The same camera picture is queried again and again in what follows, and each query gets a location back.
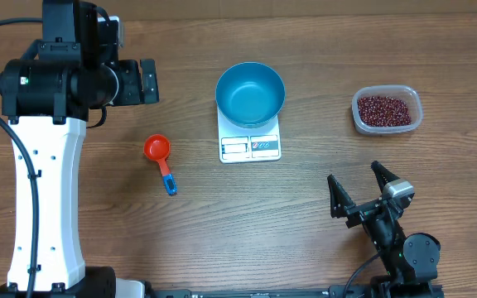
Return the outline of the red adzuki beans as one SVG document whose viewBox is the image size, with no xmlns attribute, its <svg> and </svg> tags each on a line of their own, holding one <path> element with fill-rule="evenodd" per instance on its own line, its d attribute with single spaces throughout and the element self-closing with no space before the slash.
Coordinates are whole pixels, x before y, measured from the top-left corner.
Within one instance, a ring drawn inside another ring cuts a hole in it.
<svg viewBox="0 0 477 298">
<path fill-rule="evenodd" d="M 412 123 L 407 104 L 389 96 L 369 96 L 357 100 L 362 122 L 370 127 L 400 127 Z"/>
</svg>

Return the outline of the red measuring scoop blue handle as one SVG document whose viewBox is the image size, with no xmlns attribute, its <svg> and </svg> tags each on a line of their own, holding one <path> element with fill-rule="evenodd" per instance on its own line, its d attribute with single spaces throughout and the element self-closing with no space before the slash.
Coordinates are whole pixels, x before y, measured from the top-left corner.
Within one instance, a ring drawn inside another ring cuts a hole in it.
<svg viewBox="0 0 477 298">
<path fill-rule="evenodd" d="M 170 151 L 171 144 L 169 140 L 161 134 L 154 134 L 144 142 L 144 155 L 158 164 L 166 192 L 173 196 L 177 194 L 177 186 L 173 174 L 166 163 Z"/>
</svg>

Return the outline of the blue metal bowl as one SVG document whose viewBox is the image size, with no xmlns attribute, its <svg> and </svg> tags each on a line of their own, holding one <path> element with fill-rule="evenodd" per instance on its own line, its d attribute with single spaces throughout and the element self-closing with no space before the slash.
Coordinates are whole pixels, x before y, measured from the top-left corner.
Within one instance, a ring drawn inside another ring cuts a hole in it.
<svg viewBox="0 0 477 298">
<path fill-rule="evenodd" d="M 228 68 L 215 86 L 219 111 L 243 128 L 266 125 L 281 111 L 286 86 L 273 68 L 260 62 L 242 62 Z"/>
</svg>

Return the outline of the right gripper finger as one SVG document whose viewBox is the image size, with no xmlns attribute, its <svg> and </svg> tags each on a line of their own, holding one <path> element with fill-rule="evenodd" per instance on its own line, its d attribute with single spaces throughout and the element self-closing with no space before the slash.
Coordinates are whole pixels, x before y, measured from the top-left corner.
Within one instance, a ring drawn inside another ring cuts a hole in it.
<svg viewBox="0 0 477 298">
<path fill-rule="evenodd" d="M 350 198 L 343 186 L 334 175 L 327 177 L 330 192 L 330 215 L 332 218 L 346 217 L 348 209 L 354 207 L 354 201 Z"/>
<path fill-rule="evenodd" d="M 380 191 L 382 193 L 390 193 L 394 187 L 394 184 L 392 183 L 396 180 L 399 180 L 399 177 L 394 175 L 379 161 L 373 161 L 371 164 L 371 169 L 375 174 Z"/>
</svg>

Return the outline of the white digital kitchen scale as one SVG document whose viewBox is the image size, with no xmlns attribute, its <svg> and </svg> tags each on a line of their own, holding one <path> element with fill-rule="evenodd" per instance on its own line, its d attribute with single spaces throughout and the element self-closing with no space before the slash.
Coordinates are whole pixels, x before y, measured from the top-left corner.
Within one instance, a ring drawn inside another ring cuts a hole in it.
<svg viewBox="0 0 477 298">
<path fill-rule="evenodd" d="M 219 110 L 219 159 L 224 164 L 278 161 L 282 144 L 278 117 L 266 125 L 244 128 L 231 123 Z"/>
</svg>

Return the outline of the clear plastic bean container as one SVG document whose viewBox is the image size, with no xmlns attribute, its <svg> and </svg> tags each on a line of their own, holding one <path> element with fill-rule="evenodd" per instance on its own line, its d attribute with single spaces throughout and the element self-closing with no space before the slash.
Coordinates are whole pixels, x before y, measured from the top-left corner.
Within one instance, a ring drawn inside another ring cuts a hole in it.
<svg viewBox="0 0 477 298">
<path fill-rule="evenodd" d="M 364 135 L 410 132 L 424 116 L 418 93 L 398 84 L 360 89 L 352 99 L 351 109 L 355 128 Z"/>
</svg>

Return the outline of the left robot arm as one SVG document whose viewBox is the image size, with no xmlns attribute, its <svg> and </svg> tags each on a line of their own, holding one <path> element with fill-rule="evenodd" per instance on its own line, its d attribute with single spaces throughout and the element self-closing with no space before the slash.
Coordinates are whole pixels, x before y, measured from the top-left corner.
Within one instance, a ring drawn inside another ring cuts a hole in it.
<svg viewBox="0 0 477 298">
<path fill-rule="evenodd" d="M 0 297 L 148 297 L 146 281 L 85 264 L 79 164 L 89 111 L 159 100 L 153 60 L 120 60 L 121 23 L 91 2 L 45 1 L 42 37 L 0 74 L 16 169 L 16 233 Z"/>
</svg>

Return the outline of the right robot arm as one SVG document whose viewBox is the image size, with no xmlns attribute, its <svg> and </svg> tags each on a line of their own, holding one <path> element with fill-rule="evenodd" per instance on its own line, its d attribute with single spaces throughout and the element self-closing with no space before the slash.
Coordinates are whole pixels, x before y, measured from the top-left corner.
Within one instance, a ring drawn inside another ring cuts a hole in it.
<svg viewBox="0 0 477 298">
<path fill-rule="evenodd" d="M 371 164 L 381 195 L 357 205 L 334 175 L 328 176 L 330 215 L 345 218 L 346 226 L 362 226 L 377 253 L 362 264 L 344 285 L 330 286 L 329 297 L 437 298 L 444 295 L 432 281 L 438 276 L 441 244 L 428 233 L 407 236 L 398 222 L 412 202 L 413 185 L 394 175 L 378 161 Z M 372 262 L 380 260 L 387 272 L 366 285 L 356 285 L 356 277 Z"/>
</svg>

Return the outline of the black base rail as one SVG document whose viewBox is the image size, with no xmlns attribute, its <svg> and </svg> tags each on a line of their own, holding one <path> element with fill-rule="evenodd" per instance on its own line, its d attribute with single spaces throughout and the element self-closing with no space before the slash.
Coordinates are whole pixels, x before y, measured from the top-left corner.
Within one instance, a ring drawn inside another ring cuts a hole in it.
<svg viewBox="0 0 477 298">
<path fill-rule="evenodd" d="M 285 290 L 247 290 L 247 291 L 189 291 L 189 290 L 149 290 L 148 298 L 444 298 L 440 286 L 431 290 L 417 286 L 395 286 L 386 294 L 369 285 L 350 286 L 345 291 L 344 286 L 330 286 L 327 289 L 285 289 Z"/>
</svg>

